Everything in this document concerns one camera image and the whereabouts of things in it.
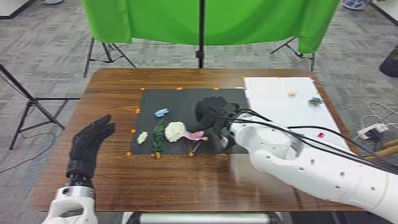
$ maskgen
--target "carpet floor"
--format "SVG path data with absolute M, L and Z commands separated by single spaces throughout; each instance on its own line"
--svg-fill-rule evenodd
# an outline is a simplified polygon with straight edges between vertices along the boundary
M 83 65 L 90 40 L 90 30 L 77 0 L 56 6 L 33 2 L 12 20 L 0 20 L 0 63 L 6 67 L 28 91 L 37 97 L 77 97 L 88 78 L 83 78 Z M 360 117 L 369 115 L 371 102 L 398 109 L 398 79 L 378 71 L 385 56 L 398 44 L 398 29 L 371 7 L 353 12 L 340 7 L 335 12 L 326 36 L 316 54 L 316 75 L 324 86 L 342 121 L 355 135 Z M 205 47 L 207 68 L 308 68 L 308 61 L 298 59 L 284 48 L 269 55 L 282 42 L 237 46 Z M 133 40 L 120 49 L 140 68 L 193 68 L 195 46 Z M 101 55 L 99 44 L 93 55 Z M 129 67 L 124 60 L 113 64 L 92 62 L 88 75 L 102 67 Z M 58 103 L 44 104 L 54 111 Z M 15 169 L 0 174 L 0 223 L 40 223 L 44 213 L 30 206 L 31 187 L 38 181 L 46 161 L 51 156 L 53 135 L 19 138 L 15 148 L 6 150 L 15 124 L 24 107 L 24 98 L 0 81 L 0 170 L 28 159 L 47 147 L 42 156 Z M 376 105 L 374 112 L 388 111 Z M 67 104 L 60 121 L 67 124 L 74 103 Z M 33 110 L 26 123 L 44 120 Z M 42 126 L 24 133 L 61 134 L 56 126 Z M 385 141 L 398 132 L 390 129 Z M 117 213 L 99 213 L 99 223 L 118 223 Z

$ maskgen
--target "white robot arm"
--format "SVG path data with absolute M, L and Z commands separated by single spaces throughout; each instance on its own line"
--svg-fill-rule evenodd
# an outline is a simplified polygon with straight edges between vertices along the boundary
M 69 211 L 81 210 L 81 214 L 61 218 Z M 93 213 L 93 189 L 83 186 L 61 187 L 56 191 L 54 200 L 42 224 L 95 224 Z
M 237 119 L 275 125 L 248 114 L 241 114 Z M 396 174 L 319 151 L 260 124 L 232 123 L 230 133 L 259 171 L 269 173 L 308 195 L 362 208 L 398 223 Z M 319 138 L 305 137 L 348 151 Z

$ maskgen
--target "white flower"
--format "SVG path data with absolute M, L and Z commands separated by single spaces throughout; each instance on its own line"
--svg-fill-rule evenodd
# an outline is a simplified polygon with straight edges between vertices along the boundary
M 136 143 L 141 144 L 143 141 L 145 141 L 145 138 L 147 138 L 147 132 L 143 131 L 138 135 L 138 138 L 136 138 Z
M 184 133 L 184 124 L 182 122 L 170 122 L 165 127 L 165 138 L 168 142 L 175 142 L 177 139 L 182 137 Z

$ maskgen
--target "light stand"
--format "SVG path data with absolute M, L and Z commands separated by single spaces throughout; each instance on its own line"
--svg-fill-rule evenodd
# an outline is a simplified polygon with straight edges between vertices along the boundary
M 125 61 L 127 61 L 127 63 L 129 63 L 129 65 L 133 66 L 133 68 L 136 68 L 136 66 L 134 66 L 134 64 L 133 64 L 133 62 L 131 62 L 127 56 L 124 55 L 124 53 L 122 53 L 122 51 L 120 51 L 120 49 L 118 49 L 118 47 L 117 47 L 117 45 L 115 45 L 113 43 L 111 43 L 111 44 L 104 44 L 104 43 L 101 43 L 101 45 L 102 45 L 102 51 L 104 51 L 104 55 L 106 55 L 106 60 L 97 60 L 97 59 L 92 59 L 92 58 L 90 58 L 90 55 L 92 55 L 92 48 L 93 48 L 93 37 L 92 37 L 92 38 L 90 38 L 88 55 L 86 55 L 86 61 L 85 61 L 85 69 L 83 69 L 83 78 L 86 78 L 86 72 L 88 72 L 88 67 L 90 67 L 90 62 L 92 62 L 92 61 L 101 61 L 101 62 L 104 62 L 104 63 L 113 63 L 113 62 L 117 61 L 118 58 L 124 58 Z M 115 58 L 115 59 L 109 57 L 109 50 L 117 50 L 117 52 L 118 52 L 118 54 L 120 54 L 118 58 Z
M 269 54 L 273 54 L 273 53 L 280 50 L 282 47 L 287 47 L 289 50 L 291 50 L 292 53 L 294 53 L 294 56 L 296 56 L 298 58 L 305 58 L 305 59 L 308 59 L 308 61 L 310 61 L 310 71 L 314 71 L 314 53 L 312 53 L 312 56 L 310 56 L 310 57 L 305 57 L 303 54 L 298 53 L 298 52 L 294 51 L 292 47 L 289 46 L 289 42 L 291 42 L 294 39 L 296 39 L 296 37 L 292 37 L 292 38 L 285 41 L 285 43 L 276 47 L 276 49 L 269 52 Z
M 195 52 L 195 58 L 198 61 L 198 68 L 204 67 L 204 30 L 205 25 L 205 0 L 198 0 L 198 50 Z
M 15 139 L 17 139 L 17 136 L 19 134 L 31 130 L 33 128 L 40 127 L 42 125 L 46 124 L 56 124 L 58 127 L 61 129 L 65 129 L 63 125 L 60 124 L 58 120 L 56 120 L 56 117 L 58 117 L 58 114 L 60 114 L 60 111 L 65 107 L 65 103 L 69 100 L 79 100 L 79 98 L 40 98 L 40 97 L 33 97 L 24 89 L 24 87 L 21 86 L 21 83 L 17 82 L 14 76 L 10 75 L 6 69 L 3 68 L 3 65 L 0 64 L 0 71 L 5 75 L 5 77 L 0 75 L 3 81 L 6 82 L 6 84 L 10 85 L 10 87 L 15 89 L 15 91 L 19 92 L 19 94 L 22 95 L 22 97 L 28 99 L 28 102 L 26 102 L 26 106 L 24 106 L 24 110 L 22 110 L 22 116 L 21 116 L 21 121 L 19 121 L 19 124 L 17 124 L 17 128 L 15 128 L 15 133 L 14 133 L 14 137 L 12 137 L 12 141 L 10 141 L 10 146 L 8 146 L 8 150 L 12 150 L 14 148 L 14 144 L 15 144 Z M 38 101 L 53 101 L 53 100 L 61 100 L 61 105 L 58 107 L 58 110 L 54 112 L 54 115 L 51 115 L 51 113 L 47 112 L 47 110 L 44 109 Z M 38 124 L 28 126 L 22 128 L 22 124 L 24 124 L 24 120 L 26 120 L 26 116 L 28 116 L 28 111 L 30 111 L 30 107 L 35 107 L 42 113 L 42 115 L 46 116 L 47 118 L 47 121 L 40 122 Z

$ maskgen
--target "green backdrop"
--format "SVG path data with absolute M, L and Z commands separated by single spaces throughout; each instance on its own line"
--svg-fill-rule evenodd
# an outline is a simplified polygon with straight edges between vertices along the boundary
M 205 45 L 268 42 L 298 37 L 312 53 L 339 0 L 205 0 Z M 198 0 L 83 0 L 97 41 L 131 38 L 197 45 Z

